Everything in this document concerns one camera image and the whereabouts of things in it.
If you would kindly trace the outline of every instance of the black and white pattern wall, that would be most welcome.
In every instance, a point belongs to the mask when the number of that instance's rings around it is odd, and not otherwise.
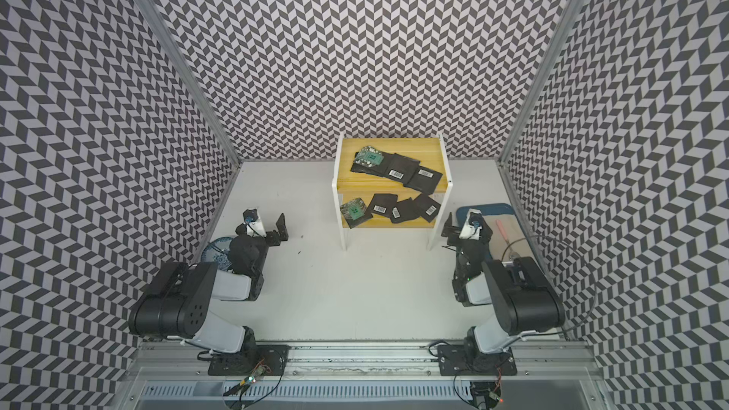
[[[566,0],[155,0],[245,159],[348,136],[497,156]]]
[[[0,400],[105,405],[128,308],[192,258],[232,163],[130,0],[0,15]]]
[[[588,0],[510,162],[536,232],[595,269],[579,331],[621,408],[729,408],[727,19],[729,0]],[[586,267],[551,267],[578,317]]]

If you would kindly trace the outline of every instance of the pink tool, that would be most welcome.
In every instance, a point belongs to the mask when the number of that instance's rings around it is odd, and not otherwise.
[[[509,237],[506,235],[506,229],[504,228],[504,224],[501,221],[497,221],[497,227],[499,227],[499,233],[502,234],[502,238],[504,238],[504,241],[506,241],[506,246],[509,247],[509,244],[511,244],[511,242],[509,242]],[[514,260],[518,258],[519,254],[514,251],[514,248],[510,248],[509,259]]]

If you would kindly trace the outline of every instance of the wooden shelf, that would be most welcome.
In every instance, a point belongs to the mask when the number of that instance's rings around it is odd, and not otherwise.
[[[406,188],[409,192],[407,193],[400,193],[396,194],[398,196],[398,200],[408,199],[408,198],[415,198],[420,194],[420,192],[413,190],[412,188]],[[388,193],[393,194],[393,191],[389,192],[346,192],[344,193],[344,203],[347,203],[348,201],[351,201],[355,198],[362,198],[362,201],[364,202],[365,206],[369,206],[369,202],[372,201],[372,196],[377,193]],[[346,225],[346,221],[344,220],[344,217],[342,217],[342,224]],[[424,218],[416,218],[412,221],[402,222],[402,223],[392,223],[389,218],[383,217],[382,215],[373,214],[372,218],[370,218],[368,221],[362,223],[361,225],[355,227],[355,228],[433,228],[433,225],[435,225],[435,222],[428,223],[427,220]]]
[[[337,176],[337,190],[340,194],[348,192],[368,192],[370,194],[396,194],[403,198],[416,197],[419,192],[404,187],[401,183],[388,178],[352,172],[354,155],[365,146],[372,146],[377,150],[420,160],[420,165],[434,169],[443,174],[435,193],[444,194],[448,188],[448,178],[445,174],[445,162],[438,138],[345,138],[342,141],[341,159]]]
[[[398,200],[415,198],[420,192],[405,187],[402,183],[388,178],[379,178],[365,173],[352,172],[354,156],[365,146],[372,146],[388,153],[398,153],[420,161],[420,165],[433,169],[442,174],[433,198],[441,205],[446,205],[453,181],[451,170],[448,167],[448,157],[445,155],[445,143],[442,136],[435,138],[344,138],[340,134],[337,146],[337,159],[335,174],[332,181],[334,204],[337,216],[340,218],[340,240],[342,249],[346,250],[346,225],[339,206],[356,198],[362,198],[365,205],[369,205],[374,194],[395,194]],[[436,236],[442,218],[442,211],[433,222],[424,218],[417,218],[403,223],[392,223],[389,218],[374,215],[368,221],[355,227],[357,229],[396,228],[396,229],[429,229],[428,247]]]

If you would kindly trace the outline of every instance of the black pouch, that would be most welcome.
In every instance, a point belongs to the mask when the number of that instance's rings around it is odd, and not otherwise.
[[[392,223],[414,221],[418,217],[420,217],[420,214],[418,214],[418,208],[412,198],[397,202],[390,211],[390,221]]]
[[[392,156],[392,160],[390,160],[390,165],[387,167],[387,172],[384,176],[385,178],[405,184],[413,177],[415,171],[418,169],[418,165],[420,165],[419,160],[396,153]]]
[[[425,194],[420,194],[415,197],[413,203],[418,210],[418,214],[427,220],[428,223],[435,220],[435,216],[438,215],[438,211],[440,210],[440,204]]]
[[[397,203],[397,195],[393,194],[375,194],[372,201],[369,202],[367,212],[369,214],[379,214],[383,217],[390,217],[392,207]]]
[[[425,195],[433,195],[442,177],[442,173],[430,168],[418,167],[413,177],[405,184],[405,187],[413,188]]]

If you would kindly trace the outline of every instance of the yellow wooden board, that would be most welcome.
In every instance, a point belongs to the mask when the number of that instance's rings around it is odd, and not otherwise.
[[[420,194],[420,192],[415,191],[412,188],[406,188],[406,190],[410,192],[406,194],[396,194],[398,201],[402,201],[403,199],[408,198],[415,199],[415,197]],[[355,198],[362,198],[364,205],[369,206],[369,202],[372,201],[372,196],[374,196],[375,193],[382,194],[386,192],[346,192],[343,194],[344,201],[342,202],[342,204],[350,202]],[[342,225],[344,225],[345,227],[347,226],[347,222],[344,220],[344,217],[342,217]],[[433,221],[432,223],[428,223],[428,221],[426,221],[423,217],[419,217],[415,220],[402,223],[392,223],[387,217],[373,214],[371,219],[362,223],[359,226],[356,226],[355,228],[433,228],[434,225],[435,221]]]
[[[417,159],[425,168],[434,169],[443,174],[435,189],[435,193],[444,194],[448,187],[445,177],[445,162],[443,161],[440,141],[437,138],[347,138],[342,142],[341,160],[337,178],[339,193],[368,192],[370,194],[409,194],[418,196],[418,192],[405,188],[401,183],[388,178],[352,172],[354,155],[365,146],[372,146],[388,153]]]

